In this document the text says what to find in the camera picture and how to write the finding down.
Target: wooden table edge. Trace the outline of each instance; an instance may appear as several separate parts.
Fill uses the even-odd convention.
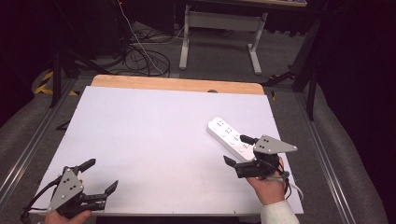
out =
[[[217,91],[221,93],[264,94],[262,85],[249,82],[229,82],[165,77],[129,77],[97,75],[91,86],[163,91]]]

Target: metal frame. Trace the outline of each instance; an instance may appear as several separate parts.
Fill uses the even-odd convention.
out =
[[[195,12],[190,11],[191,6],[186,5],[184,16],[184,37],[181,47],[179,68],[185,70],[187,68],[187,59],[189,56],[189,30],[190,27],[212,28],[212,29],[228,29],[236,31],[256,32],[253,44],[247,45],[250,60],[253,64],[254,73],[262,74],[262,69],[257,58],[256,49],[259,45],[262,29],[267,18],[267,13],[262,13],[261,17],[247,17],[225,15],[217,13]]]

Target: table leg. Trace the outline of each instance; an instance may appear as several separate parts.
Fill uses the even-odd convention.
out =
[[[178,68],[185,70],[187,68],[187,58],[189,56],[189,18],[190,18],[190,6],[186,5],[184,13],[184,36],[183,45],[181,47],[180,64]]]
[[[267,15],[268,14],[265,12],[262,13],[262,19],[260,20],[259,25],[257,27],[254,43],[253,45],[252,44],[247,45],[248,53],[250,55],[250,60],[253,64],[254,73],[256,75],[262,74],[262,69],[260,68],[259,59],[257,58],[256,48],[259,45],[260,37],[262,36],[262,30],[264,28],[265,21],[267,20]]]

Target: power outlet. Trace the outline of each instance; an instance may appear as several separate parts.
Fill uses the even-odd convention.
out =
[[[241,162],[254,160],[253,145],[241,142],[240,133],[221,118],[207,123],[207,132]]]

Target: black cable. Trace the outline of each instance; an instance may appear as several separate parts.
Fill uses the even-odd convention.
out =
[[[50,189],[55,185],[59,185],[61,179],[62,176],[59,176],[58,178],[50,182],[46,187],[44,187],[42,190],[40,190],[40,192],[37,193],[37,195],[32,199],[32,201],[29,202],[29,204],[26,207],[23,208],[24,211],[20,218],[20,221],[22,223],[30,224],[29,211],[32,209],[32,205],[35,203],[35,201],[37,201],[39,197],[41,197],[41,195],[43,195],[47,191],[47,189]]]

